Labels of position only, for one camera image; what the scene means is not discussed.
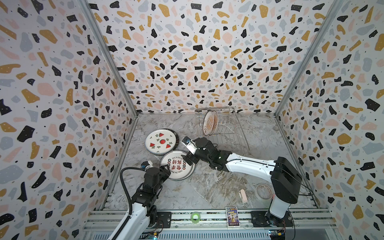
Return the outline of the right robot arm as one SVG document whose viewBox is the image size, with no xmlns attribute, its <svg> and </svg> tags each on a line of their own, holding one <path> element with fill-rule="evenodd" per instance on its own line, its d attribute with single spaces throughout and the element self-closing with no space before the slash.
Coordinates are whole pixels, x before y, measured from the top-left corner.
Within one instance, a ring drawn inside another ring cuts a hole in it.
<svg viewBox="0 0 384 240">
<path fill-rule="evenodd" d="M 203 161 L 213 170 L 247 174 L 270 182 L 275 197 L 269 207 L 268 217 L 283 219 L 288 208 L 298 202 L 303 178 L 286 158 L 260 160 L 240 156 L 217 149 L 207 138 L 191 140 L 184 137 L 182 144 L 189 150 L 183 159 L 190 166 Z"/>
</svg>

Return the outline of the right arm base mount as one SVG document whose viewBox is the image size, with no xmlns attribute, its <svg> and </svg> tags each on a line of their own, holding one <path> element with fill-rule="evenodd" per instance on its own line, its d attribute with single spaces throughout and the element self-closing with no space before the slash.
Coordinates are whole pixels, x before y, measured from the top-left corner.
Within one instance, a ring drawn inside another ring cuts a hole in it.
<svg viewBox="0 0 384 240">
<path fill-rule="evenodd" d="M 269 211 L 251 211 L 251 222 L 253 227 L 293 227 L 293 219 L 289 211 L 285 212 L 282 219 L 272 215 Z"/>
</svg>

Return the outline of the fruit patterned white plate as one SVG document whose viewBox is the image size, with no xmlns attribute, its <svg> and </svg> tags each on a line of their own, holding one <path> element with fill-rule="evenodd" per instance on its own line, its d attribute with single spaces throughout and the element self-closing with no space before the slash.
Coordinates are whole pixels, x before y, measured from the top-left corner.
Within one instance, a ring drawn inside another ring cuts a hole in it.
<svg viewBox="0 0 384 240">
<path fill-rule="evenodd" d="M 146 149 L 154 155 L 165 155 L 171 151 L 176 143 L 176 136 L 171 130 L 160 129 L 150 133 L 145 140 Z"/>
</svg>

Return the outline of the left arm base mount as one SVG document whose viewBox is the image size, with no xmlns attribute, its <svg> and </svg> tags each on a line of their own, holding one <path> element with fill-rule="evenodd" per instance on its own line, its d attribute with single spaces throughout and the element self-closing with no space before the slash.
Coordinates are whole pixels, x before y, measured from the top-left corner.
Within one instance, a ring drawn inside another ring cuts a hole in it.
<svg viewBox="0 0 384 240">
<path fill-rule="evenodd" d="M 149 215 L 148 228 L 169 229 L 171 227 L 172 212 L 160 211 Z"/>
</svg>

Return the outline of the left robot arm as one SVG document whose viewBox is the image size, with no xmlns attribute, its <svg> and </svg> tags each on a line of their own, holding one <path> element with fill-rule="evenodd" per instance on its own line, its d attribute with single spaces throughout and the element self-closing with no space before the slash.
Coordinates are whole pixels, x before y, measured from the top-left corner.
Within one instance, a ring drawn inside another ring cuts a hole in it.
<svg viewBox="0 0 384 240">
<path fill-rule="evenodd" d="M 137 170 L 144 172 L 144 182 L 131 197 L 124 182 L 124 171 Z M 168 165 L 148 169 L 126 167 L 120 171 L 119 177 L 128 200 L 129 209 L 110 235 L 110 240 L 138 240 L 144 231 L 157 221 L 156 200 L 163 189 L 163 183 L 171 175 Z"/>
</svg>

